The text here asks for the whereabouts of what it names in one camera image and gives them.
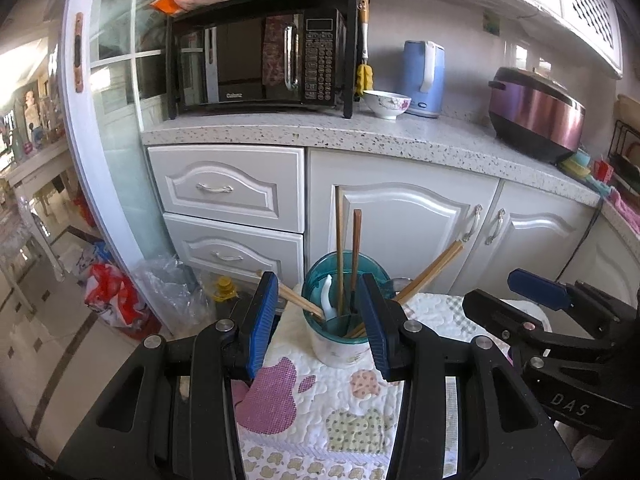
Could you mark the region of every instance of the glass door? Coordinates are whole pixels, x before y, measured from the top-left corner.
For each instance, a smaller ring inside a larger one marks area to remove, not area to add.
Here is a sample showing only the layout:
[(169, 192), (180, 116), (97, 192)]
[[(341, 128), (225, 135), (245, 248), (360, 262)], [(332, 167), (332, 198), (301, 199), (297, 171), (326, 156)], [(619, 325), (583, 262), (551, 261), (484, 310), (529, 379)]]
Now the glass door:
[(152, 1), (67, 0), (60, 51), (79, 177), (129, 272), (174, 252), (140, 142), (140, 131), (166, 118), (166, 20)]

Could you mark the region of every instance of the microwave oven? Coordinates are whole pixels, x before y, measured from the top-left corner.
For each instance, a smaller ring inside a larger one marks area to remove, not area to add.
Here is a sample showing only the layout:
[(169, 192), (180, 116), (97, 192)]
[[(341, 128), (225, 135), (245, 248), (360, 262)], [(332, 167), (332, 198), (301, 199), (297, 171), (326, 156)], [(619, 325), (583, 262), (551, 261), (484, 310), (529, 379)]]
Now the microwave oven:
[(342, 102), (346, 28), (336, 8), (201, 28), (177, 38), (179, 108), (333, 107)]

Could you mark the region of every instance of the blue kettle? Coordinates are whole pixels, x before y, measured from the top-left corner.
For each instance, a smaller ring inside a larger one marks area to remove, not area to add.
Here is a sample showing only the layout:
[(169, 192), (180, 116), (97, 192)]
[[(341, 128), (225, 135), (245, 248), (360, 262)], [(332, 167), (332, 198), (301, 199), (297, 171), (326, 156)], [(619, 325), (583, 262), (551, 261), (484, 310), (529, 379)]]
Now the blue kettle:
[(411, 98), (408, 114), (437, 118), (442, 111), (444, 48), (433, 41), (405, 41), (398, 93)]

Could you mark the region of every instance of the dish rack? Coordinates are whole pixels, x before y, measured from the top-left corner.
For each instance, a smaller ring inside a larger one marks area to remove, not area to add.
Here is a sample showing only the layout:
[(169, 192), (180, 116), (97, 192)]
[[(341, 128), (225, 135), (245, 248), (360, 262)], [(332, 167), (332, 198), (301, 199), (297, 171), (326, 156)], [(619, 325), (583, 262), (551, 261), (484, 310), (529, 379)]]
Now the dish rack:
[(635, 144), (640, 146), (640, 132), (620, 119), (616, 120), (608, 154), (614, 170), (613, 178), (640, 205), (640, 168), (627, 156)]

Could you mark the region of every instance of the door handle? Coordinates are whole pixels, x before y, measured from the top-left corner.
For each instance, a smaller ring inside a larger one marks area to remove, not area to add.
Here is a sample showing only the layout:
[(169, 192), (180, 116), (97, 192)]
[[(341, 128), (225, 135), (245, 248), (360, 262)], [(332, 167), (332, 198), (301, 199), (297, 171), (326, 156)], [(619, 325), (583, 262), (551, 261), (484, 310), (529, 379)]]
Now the door handle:
[(298, 38), (293, 28), (293, 25), (287, 25), (284, 29), (284, 85), (290, 92), (298, 89), (298, 74), (293, 70), (293, 57), (298, 55)]
[(213, 251), (211, 254), (223, 262), (241, 262), (244, 259), (242, 256), (222, 256), (218, 251)]
[(502, 231), (502, 224), (504, 224), (504, 215), (506, 214), (507, 212), (504, 209), (500, 209), (500, 211), (498, 211), (498, 225), (495, 228), (495, 233), (486, 239), (485, 243), (487, 245), (494, 243), (494, 240), (500, 235), (500, 231)]
[(209, 187), (204, 184), (197, 184), (196, 187), (204, 191), (209, 191), (210, 193), (231, 193), (234, 190), (231, 186)]
[(462, 237), (462, 241), (463, 242), (468, 242), (469, 240), (471, 240), (471, 237), (476, 233), (476, 231), (478, 230), (478, 226), (480, 225), (480, 215), (482, 214), (482, 206), (480, 204), (478, 204), (475, 208), (474, 208), (474, 223), (471, 226), (471, 231), (469, 231), (466, 235), (464, 235)]
[(74, 26), (74, 85), (76, 93), (84, 91), (84, 79), (82, 78), (82, 21), (84, 14), (76, 14), (76, 24)]

